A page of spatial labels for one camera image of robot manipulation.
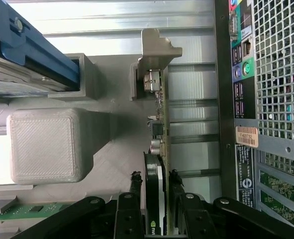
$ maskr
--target orange sticker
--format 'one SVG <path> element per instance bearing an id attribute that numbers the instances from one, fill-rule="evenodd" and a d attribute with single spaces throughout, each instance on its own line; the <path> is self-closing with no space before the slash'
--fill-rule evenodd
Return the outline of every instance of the orange sticker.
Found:
<path id="1" fill-rule="evenodd" d="M 258 147 L 258 129 L 255 127 L 241 127 L 235 128 L 236 142 L 249 147 Z"/>

